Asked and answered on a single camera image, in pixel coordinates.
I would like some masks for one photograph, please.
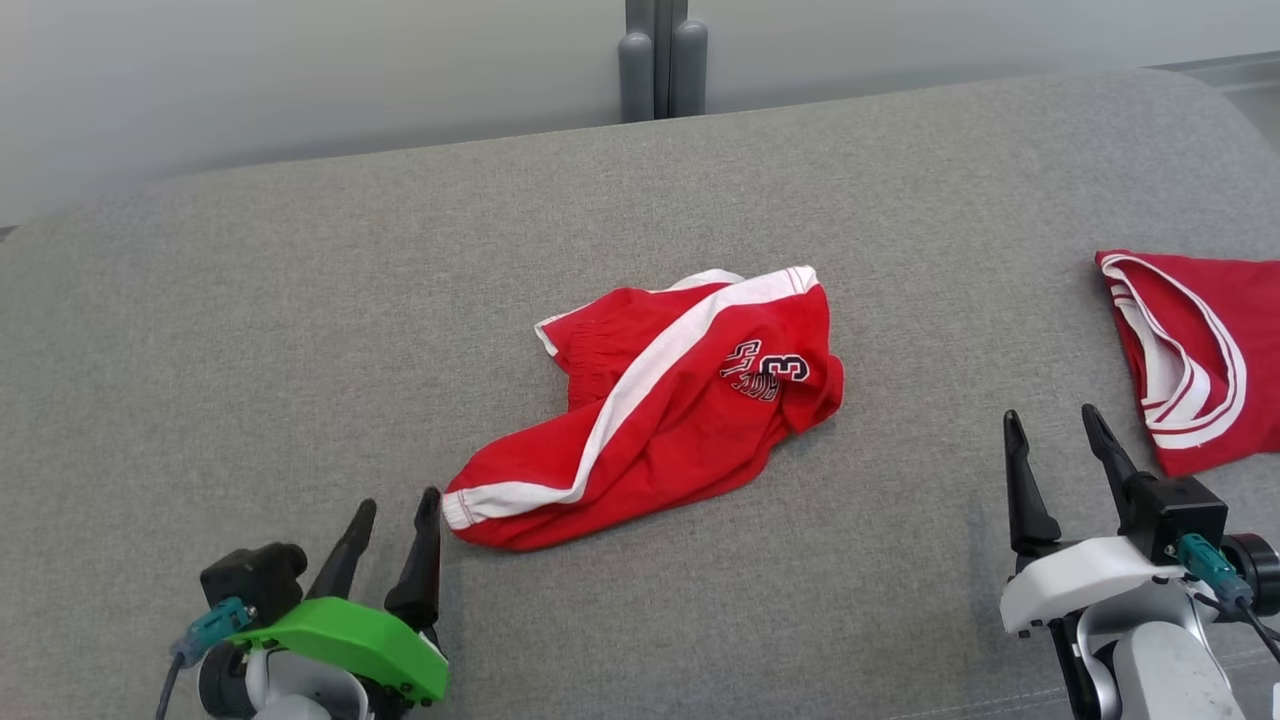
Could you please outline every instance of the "red clothing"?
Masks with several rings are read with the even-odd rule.
[[[617,290],[539,323],[568,413],[480,450],[445,520],[468,542],[535,550],[749,483],[774,445],[840,407],[828,325],[805,266]]]
[[[1280,260],[1096,260],[1165,473],[1280,451]]]

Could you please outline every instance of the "cable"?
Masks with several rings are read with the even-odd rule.
[[[1230,616],[1235,615],[1234,610],[1231,610],[1230,607],[1222,605],[1221,602],[1213,600],[1212,597],[1210,597],[1210,596],[1207,596],[1207,594],[1204,594],[1202,592],[1198,592],[1198,593],[1193,594],[1192,597],[1196,598],[1196,600],[1198,600],[1198,601],[1201,601],[1201,602],[1203,602],[1204,605],[1212,607],[1213,610],[1217,610],[1217,614],[1221,615],[1221,616],[1224,616],[1224,618],[1230,618]]]
[[[256,616],[257,611],[253,607],[246,607],[241,598],[228,597],[201,615],[180,638],[169,646],[173,664],[169,665],[169,675],[165,676],[164,689],[160,691],[156,720],[164,720],[165,714],[169,712],[169,696],[173,694],[173,687],[178,683],[178,673],[187,667],[195,667],[200,659],[209,652],[209,648],[244,629]]]
[[[1242,612],[1244,612],[1244,619],[1248,620],[1251,625],[1253,625],[1253,629],[1258,633],[1258,637],[1262,638],[1262,644],[1267,646],[1267,650],[1271,651],[1271,656],[1276,659],[1276,662],[1280,662],[1280,644],[1276,644],[1275,638],[1268,632],[1270,628],[1262,624],[1262,620],[1260,620],[1257,614],[1253,612],[1253,609],[1249,607],[1247,602],[1244,602],[1244,598],[1236,600],[1235,606],[1239,607]]]
[[[160,689],[160,703],[156,705],[156,720],[164,720],[164,716],[169,712],[169,696],[173,694],[173,687],[178,683],[178,673],[182,671],[182,653],[175,653],[173,662],[169,665],[169,674],[165,675],[164,688]]]

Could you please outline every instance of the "gray post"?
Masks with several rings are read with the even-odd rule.
[[[653,40],[631,32],[618,42],[618,79],[622,86],[622,122],[654,119]]]
[[[707,111],[707,26],[685,20],[671,32],[669,117]]]

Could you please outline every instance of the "gray couch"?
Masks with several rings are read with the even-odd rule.
[[[1028,78],[179,178],[0,243],[4,717],[143,717],[234,547],[328,551],[559,413],[532,324],[623,284],[810,264],[844,409],[753,484],[531,555],[448,538],[452,697],[421,717],[1066,719],[1001,632],[1001,414],[1073,537],[1116,519],[1079,425],[1152,466],[1098,249],[1280,251],[1280,161],[1160,72]],[[1280,460],[1202,475],[1280,541]],[[1212,633],[1251,717],[1276,667]],[[173,717],[198,717],[195,675]]]

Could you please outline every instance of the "white trim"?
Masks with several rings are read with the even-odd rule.
[[[1130,296],[1117,296],[1120,309],[1129,327],[1138,337],[1143,351],[1143,419],[1148,423],[1187,423],[1194,420],[1208,402],[1210,375],[1204,368],[1187,354],[1180,342],[1167,336],[1164,328],[1156,331],[1147,322],[1144,307]],[[1170,346],[1178,350],[1170,352]]]
[[[586,492],[586,480],[604,446],[671,366],[703,340],[722,311],[739,305],[763,305],[803,295],[815,286],[818,277],[813,268],[799,266],[730,284],[708,295],[662,331],[618,378],[591,427],[573,483],[568,488],[506,480],[449,492],[444,495],[443,502],[449,527],[461,530],[488,519],[509,518],[544,505],[579,501]]]
[[[701,287],[704,284],[714,284],[714,283],[736,284],[736,283],[740,283],[740,282],[742,282],[742,275],[739,275],[737,273],[731,273],[728,270],[721,270],[719,268],[712,268],[710,270],[703,270],[703,272],[700,272],[698,274],[689,275],[687,278],[682,278],[680,281],[676,281],[676,284],[673,284],[673,286],[671,286],[671,287],[668,287],[666,290],[646,290],[645,292],[649,292],[649,293],[671,292],[673,290],[689,290],[691,287]],[[572,315],[573,313],[577,313],[582,307],[586,307],[586,305],[581,305],[579,307],[575,307],[575,309],[570,310],[568,313],[561,313],[559,315],[552,315],[550,318],[547,318],[545,320],[541,320],[540,323],[538,323],[536,325],[534,325],[534,334],[538,336],[538,340],[543,341],[543,347],[547,350],[548,355],[550,355],[552,357],[556,357],[556,355],[559,354],[559,348],[556,347],[556,343],[552,342],[552,338],[547,337],[547,331],[544,331],[543,328],[547,327],[547,325],[549,325],[549,324],[552,324],[552,323],[554,323],[556,320],[559,320],[561,318],[564,318],[567,315]]]
[[[1224,433],[1226,433],[1226,430],[1231,427],[1231,424],[1235,423],[1235,419],[1239,418],[1240,413],[1244,410],[1244,397],[1245,397],[1245,391],[1248,388],[1248,368],[1244,364],[1244,354],[1240,352],[1240,347],[1235,343],[1235,340],[1231,337],[1231,333],[1228,332],[1226,327],[1222,324],[1222,320],[1219,319],[1217,314],[1215,314],[1213,310],[1208,306],[1208,304],[1206,304],[1198,295],[1192,292],[1187,286],[1178,282],[1160,268],[1156,268],[1151,263],[1142,260],[1139,258],[1119,252],[1107,255],[1100,263],[1100,266],[1102,268],[1102,274],[1106,275],[1107,278],[1123,283],[1129,290],[1129,292],[1133,295],[1133,301],[1137,304],[1138,309],[1142,310],[1143,318],[1146,318],[1147,322],[1151,323],[1152,329],[1157,334],[1162,337],[1169,337],[1169,333],[1166,333],[1164,328],[1160,327],[1158,320],[1156,320],[1156,318],[1151,314],[1149,307],[1147,307],[1147,305],[1142,301],[1142,296],[1134,288],[1133,283],[1129,282],[1129,278],[1128,275],[1125,275],[1125,272],[1120,269],[1119,265],[1121,263],[1135,263],[1138,265],[1149,269],[1151,272],[1164,278],[1164,281],[1167,282],[1174,290],[1183,293],[1188,300],[1190,300],[1192,304],[1196,305],[1196,309],[1199,310],[1201,316],[1208,325],[1210,332],[1213,333],[1213,338],[1217,341],[1219,352],[1221,354],[1222,363],[1226,366],[1226,397],[1217,407],[1213,407],[1202,418],[1193,416],[1192,419],[1184,419],[1187,413],[1179,405],[1180,401],[1175,395],[1170,400],[1170,402],[1175,404],[1175,407],[1162,406],[1160,411],[1152,410],[1152,413],[1155,413],[1155,418],[1157,419],[1151,419],[1148,416],[1147,428],[1151,429],[1152,439],[1156,442],[1157,447],[1165,450],[1187,450],[1189,447],[1198,447],[1213,438],[1221,437]],[[1187,357],[1181,346],[1178,345],[1176,342],[1174,342],[1174,345],[1178,347],[1179,352],[1184,357]],[[1194,372],[1192,363],[1188,363],[1184,368],[1187,375],[1190,375]],[[1204,378],[1204,382],[1207,383],[1208,373],[1206,373],[1203,368],[1198,368],[1198,373],[1201,377]],[[1194,378],[1185,378],[1185,380],[1193,382]],[[1190,400],[1187,401],[1188,407],[1196,404],[1194,398],[1196,392],[1197,391],[1194,388],[1188,388],[1188,392],[1184,395],[1184,398],[1190,397]],[[1204,395],[1207,397],[1207,389],[1204,391]],[[1197,409],[1197,413],[1203,409],[1203,404],[1204,400],[1201,400],[1199,401],[1201,407]],[[1169,414],[1165,414],[1164,410],[1166,409],[1171,411]]]

